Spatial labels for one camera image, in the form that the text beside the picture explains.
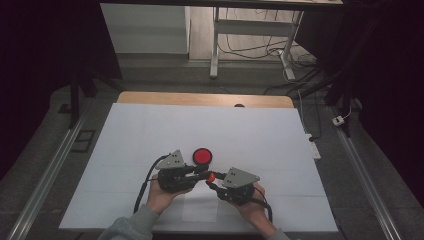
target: white wall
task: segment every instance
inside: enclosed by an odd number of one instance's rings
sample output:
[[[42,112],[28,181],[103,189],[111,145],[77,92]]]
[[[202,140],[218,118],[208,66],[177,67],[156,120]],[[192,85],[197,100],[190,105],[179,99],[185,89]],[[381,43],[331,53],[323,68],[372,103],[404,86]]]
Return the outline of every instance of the white wall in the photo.
[[[188,53],[189,7],[101,4],[116,53]]]

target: hand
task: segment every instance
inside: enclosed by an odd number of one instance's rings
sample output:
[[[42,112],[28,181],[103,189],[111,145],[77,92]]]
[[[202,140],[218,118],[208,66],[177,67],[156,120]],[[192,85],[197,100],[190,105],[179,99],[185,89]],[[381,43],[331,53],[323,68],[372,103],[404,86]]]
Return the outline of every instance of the hand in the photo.
[[[152,176],[152,179],[157,178],[157,174]],[[192,189],[177,193],[167,193],[160,188],[159,182],[157,180],[152,180],[150,181],[149,197],[147,198],[146,205],[148,208],[150,208],[150,210],[160,215],[171,204],[172,200],[174,200],[176,196],[188,193],[191,190]]]
[[[262,195],[265,196],[265,189],[256,182],[253,183],[253,186],[256,188],[255,192],[253,193],[253,198],[263,201],[264,198]],[[237,208],[241,216],[253,227],[255,227],[265,239],[268,239],[277,231],[277,228],[268,220],[267,216],[265,215],[265,209],[262,205],[253,202],[248,202],[241,206],[232,203],[231,205]]]

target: metal bracket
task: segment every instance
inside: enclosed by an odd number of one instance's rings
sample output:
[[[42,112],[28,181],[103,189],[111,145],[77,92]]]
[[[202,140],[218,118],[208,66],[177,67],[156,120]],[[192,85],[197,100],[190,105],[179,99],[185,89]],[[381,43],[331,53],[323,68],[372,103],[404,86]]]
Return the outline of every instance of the metal bracket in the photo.
[[[228,171],[227,176],[225,176],[222,186],[227,188],[239,188],[259,180],[260,178],[256,175],[232,167]]]
[[[163,169],[173,169],[173,168],[182,168],[185,167],[184,159],[181,156],[180,150],[177,150],[171,154],[169,154],[168,157],[163,159],[156,165],[157,170],[163,170]]]

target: sleeve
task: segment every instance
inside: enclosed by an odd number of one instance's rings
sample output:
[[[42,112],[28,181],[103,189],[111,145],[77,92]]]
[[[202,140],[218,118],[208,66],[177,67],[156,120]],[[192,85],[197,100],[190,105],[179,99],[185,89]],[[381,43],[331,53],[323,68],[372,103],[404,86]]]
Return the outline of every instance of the sleeve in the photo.
[[[279,228],[270,238],[267,240],[290,240],[289,237]]]
[[[158,218],[159,215],[143,204],[130,218],[116,219],[98,240],[151,240],[152,228]]]

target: red button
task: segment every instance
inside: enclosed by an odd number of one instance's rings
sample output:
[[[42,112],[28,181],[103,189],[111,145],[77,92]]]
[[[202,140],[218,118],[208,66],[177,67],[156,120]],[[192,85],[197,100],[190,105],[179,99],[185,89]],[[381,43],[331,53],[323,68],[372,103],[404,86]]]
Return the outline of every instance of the red button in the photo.
[[[193,153],[193,161],[197,165],[207,165],[212,161],[212,153],[206,148],[199,148]]]

